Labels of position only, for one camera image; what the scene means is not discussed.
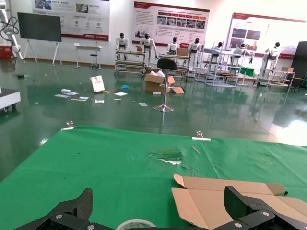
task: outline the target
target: television screen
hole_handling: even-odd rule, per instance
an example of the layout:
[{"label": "television screen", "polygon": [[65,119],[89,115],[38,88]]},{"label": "television screen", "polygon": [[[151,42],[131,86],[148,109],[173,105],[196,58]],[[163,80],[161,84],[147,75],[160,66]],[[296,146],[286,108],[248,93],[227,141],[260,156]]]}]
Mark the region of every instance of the television screen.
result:
[{"label": "television screen", "polygon": [[18,13],[20,37],[25,39],[61,42],[61,19],[31,13]]}]

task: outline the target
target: shiny floor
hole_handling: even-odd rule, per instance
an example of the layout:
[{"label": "shiny floor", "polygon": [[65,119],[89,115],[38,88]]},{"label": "shiny floor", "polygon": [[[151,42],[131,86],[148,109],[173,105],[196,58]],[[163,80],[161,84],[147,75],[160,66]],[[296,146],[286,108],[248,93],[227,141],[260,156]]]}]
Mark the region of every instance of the shiny floor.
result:
[{"label": "shiny floor", "polygon": [[[66,122],[141,132],[196,136],[206,138],[246,138],[260,141],[307,145],[307,93],[287,93],[285,88],[249,87],[213,88],[193,79],[177,80],[185,94],[171,93],[168,105],[174,108],[163,114],[153,109],[162,96],[144,91],[140,75],[119,74],[103,68],[75,69],[73,65],[51,63],[0,63],[2,88],[21,91],[22,101],[13,112],[0,112],[0,181],[37,148],[55,135]],[[25,79],[17,79],[15,73]],[[89,80],[102,75],[110,94],[94,94]],[[121,90],[122,85],[128,90]],[[86,102],[58,98],[61,89],[78,92],[71,98],[89,97]],[[114,93],[126,92],[118,97]],[[105,100],[104,104],[95,99]]]}]

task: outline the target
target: green tablecloth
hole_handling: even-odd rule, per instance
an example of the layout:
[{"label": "green tablecloth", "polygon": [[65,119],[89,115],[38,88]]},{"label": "green tablecloth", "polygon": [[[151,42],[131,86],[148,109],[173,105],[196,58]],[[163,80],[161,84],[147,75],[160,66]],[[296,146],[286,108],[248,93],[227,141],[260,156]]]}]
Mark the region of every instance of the green tablecloth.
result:
[{"label": "green tablecloth", "polygon": [[255,69],[250,68],[250,67],[241,67],[240,73],[246,74],[247,76],[250,76],[250,77],[255,77]]},{"label": "green tablecloth", "polygon": [[[201,153],[198,155],[191,146]],[[186,150],[181,165],[150,157]],[[173,174],[281,183],[307,201],[307,148],[242,139],[191,137],[79,127],[61,131],[0,183],[1,228],[14,229],[47,214],[58,202],[93,188],[91,221],[116,228],[129,219],[184,227],[171,188]]]}]

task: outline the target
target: poster image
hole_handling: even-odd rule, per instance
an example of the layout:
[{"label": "poster image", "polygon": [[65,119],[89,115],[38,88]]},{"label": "poster image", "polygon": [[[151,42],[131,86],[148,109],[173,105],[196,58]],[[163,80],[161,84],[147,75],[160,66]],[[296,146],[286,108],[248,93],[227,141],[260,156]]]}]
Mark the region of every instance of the poster image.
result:
[{"label": "poster image", "polygon": [[247,49],[262,55],[264,51],[281,44],[280,58],[293,59],[299,41],[305,40],[301,31],[302,20],[275,18],[270,16],[234,13],[227,40],[227,49],[247,44]]},{"label": "poster image", "polygon": [[177,37],[182,48],[195,38],[203,43],[206,37],[210,10],[134,2],[133,43],[149,34],[157,46],[167,46]]},{"label": "poster image", "polygon": [[61,17],[63,37],[109,40],[109,0],[32,0],[33,13]]}]

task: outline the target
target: stool chrome base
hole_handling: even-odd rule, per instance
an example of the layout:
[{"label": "stool chrome base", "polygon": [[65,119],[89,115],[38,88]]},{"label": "stool chrome base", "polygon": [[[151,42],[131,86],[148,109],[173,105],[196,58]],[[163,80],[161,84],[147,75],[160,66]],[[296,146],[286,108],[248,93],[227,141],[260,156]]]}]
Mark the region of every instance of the stool chrome base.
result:
[{"label": "stool chrome base", "polygon": [[168,107],[167,105],[156,105],[153,107],[155,110],[160,111],[160,112],[172,112],[174,109]]}]

